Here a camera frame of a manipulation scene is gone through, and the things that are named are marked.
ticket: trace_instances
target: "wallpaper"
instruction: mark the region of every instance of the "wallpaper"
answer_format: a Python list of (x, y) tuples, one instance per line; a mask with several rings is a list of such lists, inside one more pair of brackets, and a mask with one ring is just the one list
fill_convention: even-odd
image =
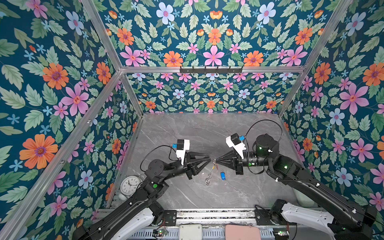
[(318, 58), (284, 114), (285, 126), (308, 171), (345, 198), (375, 206), (382, 223), (384, 6), (353, 5), (326, 45), (330, 55)]
[[(2, 228), (114, 69), (79, 1), (2, 1), (0, 30)], [(89, 224), (99, 202), (104, 204), (135, 126), (136, 114), (121, 88), (119, 83), (93, 120), (21, 239), (66, 238), (68, 226), (80, 219)], [(89, 171), (93, 181), (80, 186)]]
[[(126, 66), (297, 66), (306, 61), (338, 1), (95, 3)], [(321, 54), (328, 57), (329, 49)]]

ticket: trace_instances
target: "blue flower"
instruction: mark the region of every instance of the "blue flower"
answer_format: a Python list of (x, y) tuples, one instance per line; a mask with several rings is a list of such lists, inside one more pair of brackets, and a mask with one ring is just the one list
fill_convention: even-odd
[(336, 76), (336, 70), (334, 70), (334, 71), (331, 71), (331, 74), (330, 74), (330, 76), (333, 78), (333, 77), (335, 77)]
[(68, 187), (70, 185), (72, 181), (70, 180), (70, 178), (68, 178), (67, 180), (64, 181), (65, 185), (64, 187)]
[(80, 17), (79, 21), (82, 22), (82, 23), (85, 23), (85, 18), (84, 18), (84, 16), (83, 16), (83, 15), (80, 15), (79, 17)]
[(51, 30), (51, 25), (49, 25), (49, 23), (47, 22), (47, 20), (45, 20), (45, 22), (41, 22), (41, 24), (44, 26), (44, 29), (50, 31)]
[(351, 164), (352, 164), (352, 163), (355, 163), (354, 159), (355, 159), (355, 157), (349, 156), (348, 161), (350, 161)]
[(228, 21), (228, 15), (227, 16), (223, 16), (223, 19), (221, 19), (221, 21), (226, 23)]
[(260, 30), (262, 27), (264, 27), (261, 23), (256, 23), (256, 29)]
[(347, 38), (347, 32), (344, 32), (342, 35), (341, 35), (341, 40), (343, 40), (343, 39), (346, 39)]
[(169, 22), (167, 28), (169, 28), (170, 30), (175, 29), (175, 24), (172, 22)]
[(83, 77), (86, 77), (88, 73), (85, 71), (85, 69), (83, 69), (83, 71), (81, 72), (81, 74), (83, 75)]
[(94, 187), (95, 187), (94, 184), (91, 183), (88, 188), (89, 188), (89, 190), (92, 190)]
[(256, 9), (256, 11), (252, 11), (252, 16), (253, 17), (256, 17), (257, 15), (259, 15), (259, 10)]
[(112, 21), (112, 19), (109, 15), (104, 15), (104, 17), (105, 17), (105, 20), (108, 21), (108, 23), (110, 23)]
[(49, 115), (49, 114), (52, 114), (52, 108), (50, 108), (49, 106), (46, 107), (46, 109), (43, 109), (43, 112), (45, 112), (46, 114), (45, 115)]
[(344, 72), (342, 72), (341, 75), (342, 75), (343, 77), (346, 77), (346, 76), (348, 76), (348, 73), (349, 73), (349, 72), (347, 72), (347, 70), (344, 70)]
[(37, 51), (38, 52), (41, 52), (41, 53), (44, 53), (46, 50), (44, 49), (44, 45), (39, 45), (39, 44), (36, 44), (37, 46)]
[(15, 122), (16, 122), (16, 123), (19, 123), (19, 121), (18, 121), (19, 118), (20, 118), (20, 117), (17, 117), (15, 114), (12, 114), (12, 117), (7, 117), (7, 120), (12, 121), (11, 124), (14, 125)]
[(83, 33), (83, 38), (85, 38), (85, 39), (88, 39), (88, 35), (87, 35), (87, 32), (86, 31), (81, 31), (82, 33)]
[(369, 8), (369, 13), (372, 13), (374, 10), (376, 9), (376, 4), (374, 4), (373, 6), (371, 6), (370, 8)]
[(24, 51), (26, 54), (24, 54), (24, 57), (28, 58), (30, 61), (32, 59), (35, 59), (35, 57), (33, 56), (33, 53), (29, 53), (27, 50)]
[(17, 169), (19, 169), (19, 168), (23, 168), (23, 166), (22, 166), (23, 161), (18, 162), (18, 161), (15, 159), (14, 163), (15, 163), (15, 164), (12, 164), (11, 166), (9, 166), (9, 168), (13, 168), (13, 170), (14, 170), (15, 172), (17, 172)]
[(313, 14), (312, 13), (307, 15), (307, 19), (308, 20), (311, 20), (312, 18), (313, 18)]
[(332, 175), (331, 175), (331, 178), (332, 178), (332, 181), (335, 182), (335, 181), (337, 180), (338, 177), (337, 177), (335, 174), (332, 174)]
[(64, 227), (64, 231), (62, 231), (61, 234), (64, 234), (64, 235), (67, 235), (67, 233), (70, 231), (70, 227), (69, 226), (65, 226)]
[(351, 18), (352, 18), (352, 16), (346, 17), (345, 21), (344, 21), (345, 24), (349, 23), (351, 21)]
[(209, 22), (209, 21), (210, 21), (210, 20), (209, 20), (209, 16), (204, 16), (203, 21), (205, 21), (205, 23)]
[(119, 13), (119, 16), (118, 16), (118, 18), (120, 18), (120, 20), (121, 20), (121, 21), (123, 21), (123, 20), (124, 20), (124, 17), (125, 17), (124, 15), (122, 15), (121, 13)]
[(60, 189), (56, 188), (56, 191), (54, 191), (53, 194), (57, 197), (60, 194)]
[(61, 6), (59, 3), (57, 3), (57, 7), (56, 7), (60, 12), (63, 12), (64, 11), (64, 7)]
[(328, 16), (328, 14), (322, 15), (321, 18), (320, 18), (320, 22), (323, 22), (324, 20), (326, 20), (327, 16)]

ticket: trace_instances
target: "wall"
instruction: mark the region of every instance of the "wall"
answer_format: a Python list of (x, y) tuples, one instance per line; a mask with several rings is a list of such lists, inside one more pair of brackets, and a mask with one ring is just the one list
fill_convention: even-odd
[(329, 56), (318, 58), (284, 118), (314, 177), (360, 205), (376, 206), (382, 223), (384, 6), (352, 6), (326, 45)]
[[(0, 144), (1, 228), (74, 131), (114, 70), (79, 1), (3, 1), (0, 19), (0, 137), (4, 140)], [(103, 70), (105, 78), (100, 76)], [(81, 90), (81, 107), (71, 107), (72, 91), (78, 93), (79, 83), (85, 81), (88, 85)], [(127, 103), (125, 114), (120, 112), (122, 101)], [(111, 140), (119, 138), (120, 148), (124, 149), (136, 118), (119, 88), (104, 108), (109, 106), (114, 116), (109, 118), (104, 109), (100, 111), (94, 120), (97, 125), (90, 127), (79, 143), (78, 157), (74, 156), (65, 165), (54, 190), (45, 196), (28, 221), (28, 228), (20, 236), (23, 239), (55, 239), (59, 234), (67, 237), (68, 227), (80, 219), (90, 224), (92, 212), (105, 202), (121, 157), (120, 151), (112, 154)], [(96, 144), (93, 149), (96, 151), (98, 147), (97, 154), (84, 154), (86, 140)], [(40, 150), (42, 156), (35, 157), (35, 150)], [(82, 172), (88, 170), (94, 176), (93, 185), (84, 189), (78, 182)], [(83, 201), (88, 194), (93, 198), (92, 204), (90, 198)], [(62, 213), (50, 217), (59, 196), (67, 197), (67, 206), (62, 205)]]

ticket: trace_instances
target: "floral wallpaper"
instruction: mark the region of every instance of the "floral wallpaper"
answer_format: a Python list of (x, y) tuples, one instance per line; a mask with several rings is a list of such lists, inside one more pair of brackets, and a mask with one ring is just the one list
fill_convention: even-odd
[[(2, 228), (114, 69), (79, 1), (2, 1), (0, 29)], [(90, 224), (109, 197), (136, 117), (119, 83), (20, 239), (62, 239), (79, 220)]]
[[(284, 114), (297, 152), (314, 177), (344, 197), (384, 209), (384, 6), (349, 7)], [(382, 225), (375, 222), (374, 231)], [(374, 239), (384, 235), (374, 235)]]
[[(95, 2), (122, 63), (173, 67), (303, 65), (337, 3), (329, 0)], [(321, 54), (328, 57), (329, 49)]]
[(293, 73), (133, 73), (128, 78), (144, 112), (276, 112)]

